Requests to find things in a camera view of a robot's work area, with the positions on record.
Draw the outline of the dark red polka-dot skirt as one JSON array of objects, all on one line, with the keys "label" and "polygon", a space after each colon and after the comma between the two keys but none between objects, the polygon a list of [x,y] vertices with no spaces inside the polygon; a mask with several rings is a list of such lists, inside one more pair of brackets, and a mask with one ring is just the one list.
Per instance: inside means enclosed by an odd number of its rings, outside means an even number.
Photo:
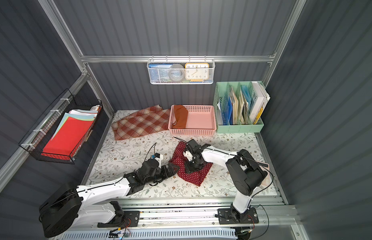
[{"label": "dark red polka-dot skirt", "polygon": [[170,160],[170,163],[180,167],[178,171],[178,176],[181,179],[200,187],[203,181],[205,180],[208,172],[210,171],[211,167],[213,166],[213,163],[207,163],[202,170],[191,174],[187,174],[185,163],[188,161],[188,159],[184,156],[185,149],[186,143],[179,142],[177,147],[175,148],[173,158]]}]

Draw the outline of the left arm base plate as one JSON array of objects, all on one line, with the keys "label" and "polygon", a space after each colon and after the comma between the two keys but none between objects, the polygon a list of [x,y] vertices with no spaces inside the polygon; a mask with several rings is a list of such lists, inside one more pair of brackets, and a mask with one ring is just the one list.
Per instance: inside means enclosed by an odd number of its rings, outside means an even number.
[{"label": "left arm base plate", "polygon": [[125,228],[137,227],[140,219],[140,211],[127,211],[122,214],[117,211],[116,215],[108,223],[98,223],[98,228]]}]

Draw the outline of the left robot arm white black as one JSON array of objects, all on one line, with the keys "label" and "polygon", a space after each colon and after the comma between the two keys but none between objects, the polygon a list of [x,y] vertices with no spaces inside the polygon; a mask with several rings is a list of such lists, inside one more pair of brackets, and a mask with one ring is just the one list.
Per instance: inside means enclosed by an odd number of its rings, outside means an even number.
[{"label": "left robot arm white black", "polygon": [[124,211],[115,198],[159,184],[179,169],[172,163],[160,166],[157,159],[150,158],[138,170],[113,181],[87,186],[65,184],[39,208],[44,236],[56,237],[70,227],[86,224],[97,224],[99,228],[135,227],[139,212]]}]

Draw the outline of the rust orange skirt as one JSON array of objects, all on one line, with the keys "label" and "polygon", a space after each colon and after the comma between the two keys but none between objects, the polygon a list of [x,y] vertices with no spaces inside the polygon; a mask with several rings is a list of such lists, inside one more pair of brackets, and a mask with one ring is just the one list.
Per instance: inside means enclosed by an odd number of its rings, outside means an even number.
[{"label": "rust orange skirt", "polygon": [[173,123],[173,129],[185,129],[188,119],[188,110],[183,105],[174,106],[175,122]]}]

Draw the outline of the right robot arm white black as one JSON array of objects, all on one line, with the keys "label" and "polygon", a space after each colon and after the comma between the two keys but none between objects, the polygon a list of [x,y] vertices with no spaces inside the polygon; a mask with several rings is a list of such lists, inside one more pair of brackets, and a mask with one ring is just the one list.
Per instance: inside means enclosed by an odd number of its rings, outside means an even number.
[{"label": "right robot arm white black", "polygon": [[237,189],[231,205],[232,215],[244,216],[253,196],[261,191],[260,185],[268,176],[263,168],[246,150],[229,152],[217,149],[209,144],[200,145],[195,140],[186,142],[184,156],[187,158],[185,172],[191,174],[202,170],[212,163],[226,168]]}]

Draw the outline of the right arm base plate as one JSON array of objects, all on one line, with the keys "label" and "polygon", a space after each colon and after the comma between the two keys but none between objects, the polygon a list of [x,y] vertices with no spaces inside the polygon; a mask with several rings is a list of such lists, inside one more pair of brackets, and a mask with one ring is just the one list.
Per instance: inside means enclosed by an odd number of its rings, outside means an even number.
[{"label": "right arm base plate", "polygon": [[218,209],[215,214],[220,225],[231,224],[258,224],[259,218],[255,208],[248,208],[244,213],[239,213],[234,208]]}]

